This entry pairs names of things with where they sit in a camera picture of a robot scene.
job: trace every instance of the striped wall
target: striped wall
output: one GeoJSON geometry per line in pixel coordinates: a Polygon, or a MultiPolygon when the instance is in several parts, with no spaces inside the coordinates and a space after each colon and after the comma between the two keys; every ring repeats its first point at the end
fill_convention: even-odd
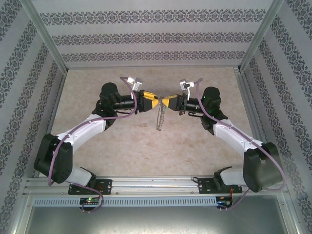
{"type": "Polygon", "coordinates": [[[18,0],[0,0],[0,233],[47,132],[62,74],[18,0]]]}
{"type": "Polygon", "coordinates": [[[312,0],[287,0],[245,70],[267,141],[279,147],[304,233],[312,233],[312,0]]]}
{"type": "Polygon", "coordinates": [[[272,0],[35,0],[69,68],[239,65],[272,0]]]}

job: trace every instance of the beige floor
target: beige floor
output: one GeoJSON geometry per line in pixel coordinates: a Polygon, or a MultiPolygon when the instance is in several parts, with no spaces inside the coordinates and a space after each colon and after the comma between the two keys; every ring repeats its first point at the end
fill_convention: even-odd
{"type": "MultiPolygon", "coordinates": [[[[232,68],[116,68],[69,71],[52,134],[62,133],[85,120],[106,82],[114,82],[122,95],[128,94],[119,77],[143,79],[143,89],[158,96],[181,94],[179,80],[203,78],[201,93],[208,86],[221,92],[221,110],[251,134],[249,122],[232,68]]],[[[205,131],[199,118],[166,110],[162,131],[156,130],[155,109],[117,120],[74,154],[74,163],[98,176],[212,175],[225,166],[242,164],[224,141],[205,131]]]]}

